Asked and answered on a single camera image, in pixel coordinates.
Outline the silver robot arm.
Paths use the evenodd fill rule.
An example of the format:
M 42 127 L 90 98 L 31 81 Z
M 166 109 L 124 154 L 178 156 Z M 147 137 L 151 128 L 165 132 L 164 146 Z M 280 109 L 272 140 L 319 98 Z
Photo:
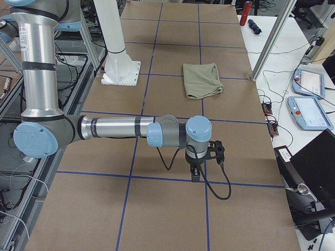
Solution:
M 203 116 L 180 123 L 174 116 L 91 118 L 66 115 L 59 107 L 54 31 L 82 24 L 79 1 L 9 1 L 18 25 L 26 109 L 13 137 L 25 155 L 44 158 L 78 140 L 144 138 L 156 148 L 185 150 L 193 182 L 204 178 L 202 163 L 224 165 L 224 147 L 211 140 L 212 126 Z

